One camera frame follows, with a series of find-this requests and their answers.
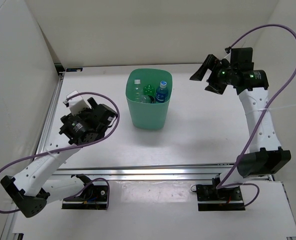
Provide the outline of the clear unlabelled plastic bottle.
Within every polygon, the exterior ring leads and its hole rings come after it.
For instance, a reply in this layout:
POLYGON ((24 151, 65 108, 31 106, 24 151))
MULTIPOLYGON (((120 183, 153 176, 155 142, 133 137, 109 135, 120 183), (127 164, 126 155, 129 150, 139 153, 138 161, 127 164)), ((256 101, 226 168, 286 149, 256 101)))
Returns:
POLYGON ((141 80, 135 79, 134 80, 134 88, 133 88, 134 101, 140 102, 141 95, 142 95, 141 80))

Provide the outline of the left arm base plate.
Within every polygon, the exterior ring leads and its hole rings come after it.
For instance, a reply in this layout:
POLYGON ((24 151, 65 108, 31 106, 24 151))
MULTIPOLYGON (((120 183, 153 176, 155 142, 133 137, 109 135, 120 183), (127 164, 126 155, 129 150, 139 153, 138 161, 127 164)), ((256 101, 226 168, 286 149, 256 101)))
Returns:
POLYGON ((62 201, 63 210, 107 210, 109 207, 110 186, 100 179, 93 182, 83 192, 62 201))

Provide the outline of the dark blue label bottle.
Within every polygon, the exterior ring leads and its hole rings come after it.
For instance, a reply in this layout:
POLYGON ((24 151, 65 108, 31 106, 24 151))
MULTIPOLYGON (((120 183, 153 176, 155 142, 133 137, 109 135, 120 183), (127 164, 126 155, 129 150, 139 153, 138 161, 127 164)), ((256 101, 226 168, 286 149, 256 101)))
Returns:
POLYGON ((165 103, 168 97, 168 87, 166 81, 161 81, 155 92, 155 102, 165 103))

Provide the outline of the black label small bottle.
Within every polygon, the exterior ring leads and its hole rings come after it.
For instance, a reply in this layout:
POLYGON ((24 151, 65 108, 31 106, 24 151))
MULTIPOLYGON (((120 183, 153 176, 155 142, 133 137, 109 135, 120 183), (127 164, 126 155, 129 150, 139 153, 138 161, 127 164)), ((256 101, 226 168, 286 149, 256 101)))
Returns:
POLYGON ((142 95, 139 100, 141 103, 145 104, 153 104, 155 102, 154 98, 151 95, 142 95))

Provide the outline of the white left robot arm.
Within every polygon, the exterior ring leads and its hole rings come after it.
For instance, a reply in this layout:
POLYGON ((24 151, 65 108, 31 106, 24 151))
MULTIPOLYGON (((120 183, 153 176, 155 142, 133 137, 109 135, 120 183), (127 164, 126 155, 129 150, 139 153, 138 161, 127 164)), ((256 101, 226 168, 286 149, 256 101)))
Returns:
POLYGON ((108 129, 115 131, 119 121, 119 109, 98 104, 94 98, 84 100, 74 93, 64 102, 70 113, 61 117, 62 126, 45 152, 31 157, 25 169, 14 176, 4 176, 0 184, 11 197, 17 211, 26 218, 41 212, 45 206, 57 200, 76 201, 80 205, 97 201, 102 187, 94 185, 84 174, 73 174, 65 180, 51 180, 53 173, 84 147, 107 139, 108 129))

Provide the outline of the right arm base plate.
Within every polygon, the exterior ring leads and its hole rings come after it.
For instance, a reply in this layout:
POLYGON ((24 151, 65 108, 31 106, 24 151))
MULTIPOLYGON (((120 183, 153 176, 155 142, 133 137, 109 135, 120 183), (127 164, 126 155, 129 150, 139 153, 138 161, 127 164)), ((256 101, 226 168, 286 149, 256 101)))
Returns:
POLYGON ((212 185, 196 184, 190 190, 197 195, 199 212, 245 210, 240 187, 216 189, 212 185))

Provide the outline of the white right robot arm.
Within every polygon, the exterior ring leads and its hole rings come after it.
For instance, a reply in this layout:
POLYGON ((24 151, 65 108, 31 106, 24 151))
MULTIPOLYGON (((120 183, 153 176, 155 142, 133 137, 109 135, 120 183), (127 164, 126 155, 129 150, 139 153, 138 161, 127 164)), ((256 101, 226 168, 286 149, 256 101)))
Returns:
POLYGON ((205 90, 222 95, 227 86, 232 86, 246 116, 249 140, 234 166, 216 177, 212 194, 218 200, 225 199, 230 188, 243 185, 248 179, 277 173, 291 159, 291 152, 283 149, 277 137, 269 111, 267 74, 254 68, 252 58, 251 47, 231 49, 230 60, 209 54, 190 78, 201 81, 210 71, 205 90))

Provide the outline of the green soda bottle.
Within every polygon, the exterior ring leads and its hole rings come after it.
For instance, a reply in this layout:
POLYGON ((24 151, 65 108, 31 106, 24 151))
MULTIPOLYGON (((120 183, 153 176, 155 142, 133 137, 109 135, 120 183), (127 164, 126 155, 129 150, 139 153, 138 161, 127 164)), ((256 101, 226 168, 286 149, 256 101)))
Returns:
POLYGON ((152 85, 148 84, 143 87, 143 94, 153 97, 155 95, 155 88, 152 85))

